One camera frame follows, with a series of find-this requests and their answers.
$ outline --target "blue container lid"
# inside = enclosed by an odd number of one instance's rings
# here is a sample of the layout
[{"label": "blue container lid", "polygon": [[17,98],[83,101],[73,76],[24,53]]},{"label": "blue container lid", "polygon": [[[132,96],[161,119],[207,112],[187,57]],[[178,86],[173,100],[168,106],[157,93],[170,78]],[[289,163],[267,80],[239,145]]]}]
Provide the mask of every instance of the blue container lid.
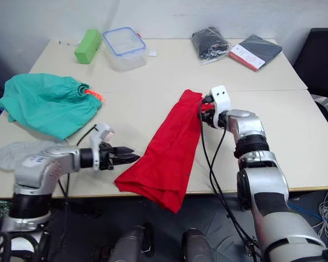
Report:
[{"label": "blue container lid", "polygon": [[116,56],[144,51],[146,48],[144,41],[130,27],[106,31],[103,33],[103,39]]}]

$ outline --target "gray floor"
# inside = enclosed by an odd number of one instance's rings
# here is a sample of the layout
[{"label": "gray floor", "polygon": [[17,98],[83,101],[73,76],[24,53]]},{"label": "gray floor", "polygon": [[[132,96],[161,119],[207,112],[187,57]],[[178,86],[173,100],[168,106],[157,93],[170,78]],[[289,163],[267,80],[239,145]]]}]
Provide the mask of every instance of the gray floor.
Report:
[{"label": "gray floor", "polygon": [[[317,207],[325,192],[315,192],[293,198],[291,202],[317,212]],[[250,212],[239,211],[235,195],[229,194],[230,206],[240,224],[255,236],[254,222]],[[102,210],[97,218],[83,217],[71,213],[68,223],[68,235],[63,249],[56,261],[89,261],[94,246],[112,246],[126,230],[136,224],[151,222],[155,232],[155,255],[152,259],[143,257],[142,261],[181,261],[180,242],[182,233],[189,228],[203,231],[213,248],[229,236],[236,235],[231,220],[216,197],[188,196],[178,214],[174,215],[144,198],[95,199],[88,205]],[[304,214],[306,220],[314,225],[319,220]],[[54,245],[62,232],[63,212],[60,211],[52,222]],[[241,240],[230,238],[219,249],[218,261],[253,261],[245,254]]]}]

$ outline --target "green drawstring bag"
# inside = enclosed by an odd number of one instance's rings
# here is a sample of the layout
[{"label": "green drawstring bag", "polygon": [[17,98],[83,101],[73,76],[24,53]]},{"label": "green drawstring bag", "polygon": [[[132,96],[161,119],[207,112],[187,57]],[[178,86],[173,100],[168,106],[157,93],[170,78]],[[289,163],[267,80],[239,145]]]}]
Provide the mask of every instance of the green drawstring bag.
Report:
[{"label": "green drawstring bag", "polygon": [[64,139],[83,127],[102,103],[85,94],[89,85],[70,76],[50,74],[16,75],[5,83],[0,108],[9,121]]}]

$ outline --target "clear plastic bag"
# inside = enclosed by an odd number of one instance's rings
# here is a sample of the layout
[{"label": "clear plastic bag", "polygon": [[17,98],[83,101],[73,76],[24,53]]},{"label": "clear plastic bag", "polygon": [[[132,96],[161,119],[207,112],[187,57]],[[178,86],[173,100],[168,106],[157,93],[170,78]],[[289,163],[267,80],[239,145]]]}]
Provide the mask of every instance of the clear plastic bag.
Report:
[{"label": "clear plastic bag", "polygon": [[228,54],[231,44],[221,35],[216,27],[207,27],[192,34],[192,41],[197,49],[201,64],[210,64]]}]

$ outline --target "black chair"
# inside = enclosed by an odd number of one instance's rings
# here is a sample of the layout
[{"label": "black chair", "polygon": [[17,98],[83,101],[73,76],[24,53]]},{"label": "black chair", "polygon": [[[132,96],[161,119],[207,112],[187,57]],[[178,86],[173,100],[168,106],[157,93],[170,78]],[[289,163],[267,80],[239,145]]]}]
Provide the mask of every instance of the black chair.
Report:
[{"label": "black chair", "polygon": [[[294,64],[310,94],[328,97],[328,28],[312,28]],[[317,103],[328,121],[328,112]]]}]

